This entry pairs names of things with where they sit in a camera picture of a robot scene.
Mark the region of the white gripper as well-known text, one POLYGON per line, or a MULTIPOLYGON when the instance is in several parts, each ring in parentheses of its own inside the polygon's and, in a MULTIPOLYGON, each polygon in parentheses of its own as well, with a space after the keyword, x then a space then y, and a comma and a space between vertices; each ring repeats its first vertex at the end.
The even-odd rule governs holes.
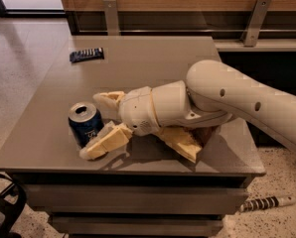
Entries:
POLYGON ((97 136, 79 151, 79 156, 84 160, 95 160, 125 146, 133 133, 145 136, 159 131, 151 87, 134 89, 126 95, 123 91, 100 92, 94 94, 92 98, 104 119, 121 118, 123 123, 118 125, 113 121, 106 123, 97 136))

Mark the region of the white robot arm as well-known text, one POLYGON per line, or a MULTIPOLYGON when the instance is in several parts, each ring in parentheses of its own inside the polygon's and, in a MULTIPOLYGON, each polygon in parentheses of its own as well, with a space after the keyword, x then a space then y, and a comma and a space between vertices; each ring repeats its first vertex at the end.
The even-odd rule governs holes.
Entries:
POLYGON ((216 60, 193 64, 184 81, 128 93, 102 92, 94 104, 108 123, 79 151, 94 160, 153 134, 191 162, 200 144, 191 131, 239 117, 296 153, 296 96, 264 85, 216 60))

